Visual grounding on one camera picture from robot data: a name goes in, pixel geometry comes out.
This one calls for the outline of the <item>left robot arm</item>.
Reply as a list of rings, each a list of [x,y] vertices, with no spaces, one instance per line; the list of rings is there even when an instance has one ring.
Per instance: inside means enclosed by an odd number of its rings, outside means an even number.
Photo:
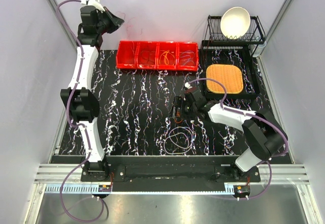
[[[94,64],[103,42],[102,35],[115,32],[124,21],[114,16],[107,7],[86,2],[80,9],[81,23],[77,35],[77,61],[72,79],[66,89],[60,91],[66,108],[67,121],[77,128],[86,150],[81,167],[82,181],[105,181],[113,177],[107,157],[102,147],[98,116],[100,105],[91,92]]]

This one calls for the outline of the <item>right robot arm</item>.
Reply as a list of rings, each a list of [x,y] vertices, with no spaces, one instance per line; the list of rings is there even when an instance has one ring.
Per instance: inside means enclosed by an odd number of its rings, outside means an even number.
[[[288,153],[288,137],[268,110],[246,111],[226,106],[222,101],[209,101],[197,87],[184,96],[175,96],[169,116],[174,119],[200,120],[224,124],[243,132],[248,148],[235,160],[231,177],[243,181],[249,170],[261,162]]]

